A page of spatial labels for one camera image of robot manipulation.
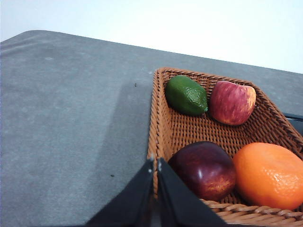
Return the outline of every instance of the wicker basket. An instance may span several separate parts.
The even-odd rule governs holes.
[[[179,114],[169,108],[164,95],[166,83],[175,75],[186,75],[195,80],[206,90],[208,98],[219,80],[252,86],[257,94],[255,109],[250,118],[240,126],[218,123],[212,120],[207,113],[198,117]],[[266,142],[288,148],[303,159],[302,136],[265,93],[253,83],[188,70],[172,68],[156,70],[153,80],[147,157],[153,156],[156,159],[163,157],[168,161],[175,152],[185,145],[203,140],[218,144],[231,157],[245,144]],[[157,171],[155,171],[154,191],[156,195],[157,183]],[[303,226],[303,204],[295,211],[267,206],[248,206],[236,192],[232,192],[220,202],[204,201],[204,203],[227,223]]]

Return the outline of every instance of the dark red apple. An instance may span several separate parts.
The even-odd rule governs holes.
[[[218,81],[210,96],[209,113],[221,123],[240,125],[250,117],[255,102],[253,87]]]
[[[223,199],[236,183],[232,159],[212,142],[189,144],[174,154],[168,164],[200,199]]]

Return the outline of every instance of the red and yellow apple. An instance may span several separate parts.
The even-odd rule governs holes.
[[[251,86],[229,81],[218,81],[209,101],[209,113],[217,121],[240,125],[248,120],[256,102],[256,91]]]

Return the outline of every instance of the gray table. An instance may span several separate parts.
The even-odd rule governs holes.
[[[19,34],[1,43],[1,226],[82,224],[117,195],[144,163],[152,77],[163,66],[251,80],[283,112],[303,114],[302,74]]]

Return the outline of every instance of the orange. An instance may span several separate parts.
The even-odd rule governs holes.
[[[251,143],[233,158],[236,189],[258,206],[295,209],[303,202],[303,161],[290,150],[269,143]]]

